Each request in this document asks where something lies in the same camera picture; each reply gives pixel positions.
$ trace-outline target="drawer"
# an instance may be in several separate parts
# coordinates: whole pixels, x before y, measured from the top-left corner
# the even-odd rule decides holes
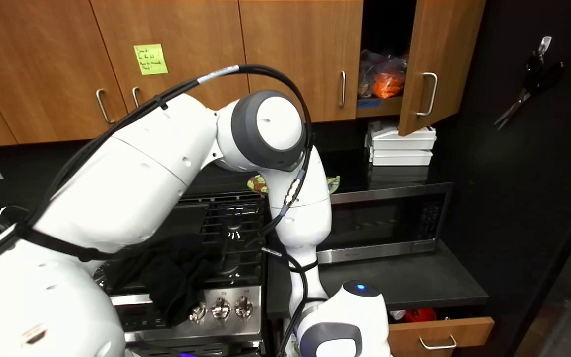
[[[389,325],[394,357],[447,357],[454,346],[481,346],[492,330],[492,318],[466,318]],[[430,350],[424,345],[435,348]]]

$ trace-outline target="black countertop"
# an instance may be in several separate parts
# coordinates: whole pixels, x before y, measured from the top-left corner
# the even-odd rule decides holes
[[[320,280],[332,296],[348,280],[373,285],[385,298],[387,310],[483,305],[486,292],[442,243],[434,253],[363,260],[319,267]],[[268,258],[266,314],[289,317],[290,273]]]

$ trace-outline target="scissors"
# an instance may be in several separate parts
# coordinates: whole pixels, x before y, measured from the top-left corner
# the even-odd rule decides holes
[[[550,66],[545,73],[542,73],[542,69],[543,57],[533,52],[530,59],[528,59],[526,77],[523,88],[521,92],[519,92],[519,97],[517,97],[517,101],[495,121],[494,125],[499,124],[497,130],[503,128],[506,123],[512,119],[517,110],[519,110],[525,102],[530,100],[530,98],[541,94],[543,91],[555,85],[562,77],[565,65],[562,62],[555,63]]]

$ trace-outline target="metal handle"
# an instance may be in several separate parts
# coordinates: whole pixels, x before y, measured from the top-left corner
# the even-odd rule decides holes
[[[341,91],[341,103],[338,106],[343,108],[345,106],[345,81],[347,80],[344,70],[341,71],[341,76],[343,77],[343,90]]]
[[[426,113],[418,112],[415,113],[417,116],[427,116],[433,111],[433,101],[435,100],[435,91],[438,89],[438,75],[433,72],[425,72],[422,75],[433,77],[433,92],[431,92],[431,103],[429,104],[429,110]]]
[[[116,122],[115,120],[109,120],[107,119],[107,113],[105,113],[105,107],[103,106],[103,100],[100,99],[100,93],[104,93],[105,90],[103,88],[100,88],[99,90],[96,91],[96,99],[98,99],[98,106],[100,106],[100,111],[103,112],[103,118],[105,118],[105,122],[107,124],[114,124],[114,122]]]
[[[449,335],[449,337],[451,338],[451,340],[453,340],[453,344],[444,345],[444,346],[427,346],[426,343],[424,343],[424,341],[422,340],[422,337],[419,337],[419,339],[420,343],[422,343],[422,346],[424,346],[424,348],[426,348],[427,350],[446,350],[448,348],[456,348],[457,341],[455,341],[453,335]]]
[[[140,106],[140,104],[138,104],[138,96],[136,95],[136,93],[138,93],[139,90],[140,90],[140,88],[138,88],[138,87],[133,87],[131,89],[131,95],[133,95],[133,101],[136,104],[136,108],[138,108]]]

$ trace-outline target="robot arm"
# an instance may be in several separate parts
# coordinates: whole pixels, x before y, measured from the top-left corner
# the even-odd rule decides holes
[[[188,95],[166,105],[116,131],[54,195],[33,229],[114,253],[151,237],[205,165],[215,161],[229,170],[258,170],[269,188],[270,212],[281,216],[279,239],[309,268],[308,297],[326,299],[313,267],[315,248],[331,223],[316,149],[297,200],[284,209],[303,165],[303,128],[295,106],[273,91],[253,93],[219,111]],[[0,356],[122,356],[117,314],[91,279],[101,264],[25,240],[0,255]],[[303,283],[299,273],[291,278],[294,314]],[[304,357],[389,356],[381,295],[351,290],[344,286],[325,303],[306,303],[297,327]],[[356,302],[363,298],[370,302]],[[378,333],[369,334],[372,329]]]

